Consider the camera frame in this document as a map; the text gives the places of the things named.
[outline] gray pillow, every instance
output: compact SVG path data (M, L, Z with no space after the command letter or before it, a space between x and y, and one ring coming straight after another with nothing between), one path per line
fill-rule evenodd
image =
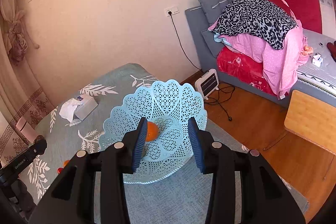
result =
M205 16L208 19L209 26L214 24L216 20L219 18L224 8L232 1L232 0L198 0L202 6L202 9L205 13Z
M213 32L209 32L208 30L202 31L202 36L208 45L209 50L211 51L213 57L217 58L219 52L224 48L224 43L219 43L213 40Z

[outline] patterned curtain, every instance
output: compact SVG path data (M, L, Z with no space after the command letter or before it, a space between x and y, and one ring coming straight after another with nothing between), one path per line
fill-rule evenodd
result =
M0 0L0 160L3 166L29 145L16 129L18 120L23 116L35 128L54 109L26 61L28 36L23 24L24 11L18 11L16 2Z

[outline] orange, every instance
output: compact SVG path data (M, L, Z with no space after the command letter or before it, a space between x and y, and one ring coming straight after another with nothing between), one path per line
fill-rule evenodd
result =
M147 137L146 142L151 142L159 136L159 128L153 122L147 122Z
M69 163L70 160L66 160L64 163L63 163L63 167L67 166L67 164Z

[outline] black cable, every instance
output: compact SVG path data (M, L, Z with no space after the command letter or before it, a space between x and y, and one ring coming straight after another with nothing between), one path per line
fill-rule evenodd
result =
M176 30L176 27L175 27L175 24L174 24L174 21L173 21L172 14L171 14L171 12L168 12L168 14L170 15L170 17L171 17L171 21L173 22L173 25L174 25L174 28L175 28L175 32L176 32L177 38L178 38L178 40L179 40L179 42L180 42L180 46L181 46L181 49L182 49L182 51L183 51L185 57L189 60L189 62L190 62L195 68L197 68L198 70L200 70L200 68L196 67L196 66L194 65L194 63L192 63L191 60L189 59L189 57L186 55L186 53L185 53L185 51L184 51L184 49L183 49L183 47L182 47L182 44L181 44L181 40L180 40L179 34L177 33L177 30Z
M225 91L225 89L227 89L227 88L232 88L232 90L230 90L230 91ZM219 90L218 90L218 99L213 98L213 97L208 97L208 99L212 99L212 100L214 100L214 101L213 101L213 102L204 102L204 103L205 103L205 104L208 104L208 105L212 105L212 106L214 106L214 105L220 105L220 107L225 111L228 120L231 122L231 121L232 121L232 117L229 116L228 112L226 111L226 109L225 109L221 104L224 103L224 102L227 102L228 100L231 99L232 94L233 94L233 92L235 91L235 89L236 89L236 87L235 87L234 85L230 85L230 84L228 84L228 86L219 88ZM226 99L226 100L220 102L220 101L219 101L219 92L220 92L220 91L223 92L223 93L225 93L225 94L229 94L229 93L230 93L230 97L229 97L228 99Z

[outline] red blanket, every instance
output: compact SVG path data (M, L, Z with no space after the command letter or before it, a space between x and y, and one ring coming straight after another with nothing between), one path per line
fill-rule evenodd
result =
M235 53L224 47L217 57L217 66L220 71L275 96L263 77L263 63L257 63L245 54Z

